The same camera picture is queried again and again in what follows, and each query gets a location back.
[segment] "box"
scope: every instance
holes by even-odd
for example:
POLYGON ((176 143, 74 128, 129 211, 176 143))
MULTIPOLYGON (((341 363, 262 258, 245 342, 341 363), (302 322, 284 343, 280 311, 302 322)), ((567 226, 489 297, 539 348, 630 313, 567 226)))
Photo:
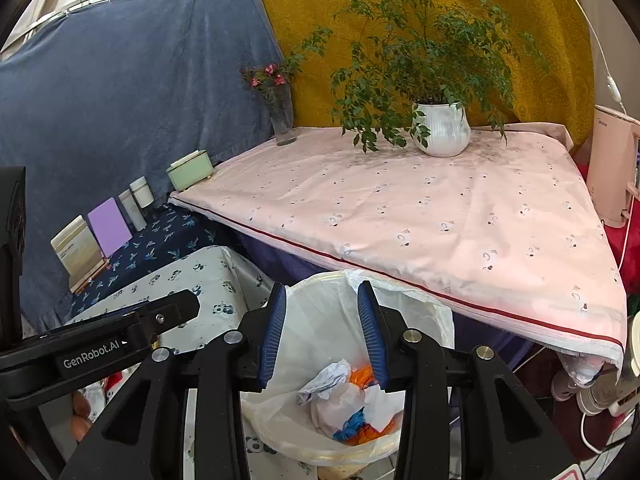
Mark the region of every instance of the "box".
POLYGON ((197 182, 211 177, 213 166, 206 150, 199 150, 176 160, 166 170, 176 191, 184 191, 197 182))
POLYGON ((69 289, 72 292, 99 272, 107 261, 82 216, 76 217, 62 229, 51 241, 51 246, 69 273, 69 289))

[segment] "mint green box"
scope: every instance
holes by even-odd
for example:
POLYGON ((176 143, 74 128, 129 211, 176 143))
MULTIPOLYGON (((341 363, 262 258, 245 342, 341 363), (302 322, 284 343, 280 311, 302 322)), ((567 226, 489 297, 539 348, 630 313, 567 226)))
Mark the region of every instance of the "mint green box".
POLYGON ((213 166, 207 150, 199 150, 176 160, 166 170, 176 191, 184 191, 197 182, 211 177, 213 166))

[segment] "purple card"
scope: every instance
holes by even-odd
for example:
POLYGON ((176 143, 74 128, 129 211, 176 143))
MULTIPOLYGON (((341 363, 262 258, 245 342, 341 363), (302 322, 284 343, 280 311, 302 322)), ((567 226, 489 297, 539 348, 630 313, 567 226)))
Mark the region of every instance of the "purple card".
POLYGON ((101 203, 88 217, 91 229, 107 258, 131 240, 131 232, 114 198, 101 203))

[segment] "trash can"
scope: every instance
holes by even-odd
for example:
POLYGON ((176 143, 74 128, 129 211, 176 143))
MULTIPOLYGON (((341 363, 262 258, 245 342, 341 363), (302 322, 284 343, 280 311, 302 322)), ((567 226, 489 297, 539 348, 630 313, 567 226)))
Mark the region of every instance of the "trash can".
POLYGON ((260 394, 244 393, 242 414, 268 446, 300 462, 337 466, 368 464, 398 450, 400 430, 359 446, 319 433, 298 390, 332 362, 369 364, 357 290, 369 280, 380 305, 399 310, 407 326, 442 346, 454 347, 451 310, 423 291, 363 270, 316 274, 287 288, 287 317, 274 375, 260 394))

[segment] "blue plastic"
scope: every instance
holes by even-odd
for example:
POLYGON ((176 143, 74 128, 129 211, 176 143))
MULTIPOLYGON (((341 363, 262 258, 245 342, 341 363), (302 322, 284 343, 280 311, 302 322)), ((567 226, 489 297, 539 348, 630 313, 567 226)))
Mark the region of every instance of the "blue plastic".
POLYGON ((344 442, 345 440, 353 438, 358 434, 360 428, 366 425, 366 423, 367 422, 364 420, 364 408, 362 408, 359 412, 351 415, 349 420, 342 425, 341 430, 334 433, 334 440, 344 442))
POLYGON ((360 324, 362 325, 362 332, 364 333, 364 341, 367 345, 373 375, 378 381, 380 388, 384 390, 389 377, 386 368, 386 346, 373 312, 371 298, 367 293, 364 283, 361 283, 358 287, 358 315, 360 316, 360 324))
POLYGON ((278 290, 271 307, 271 317, 267 330, 264 334, 264 342, 260 350, 260 369, 258 370, 258 381, 263 388, 273 377, 273 370, 278 356, 278 346, 280 336, 284 327, 284 318, 287 313, 287 291, 283 285, 276 285, 278 290))

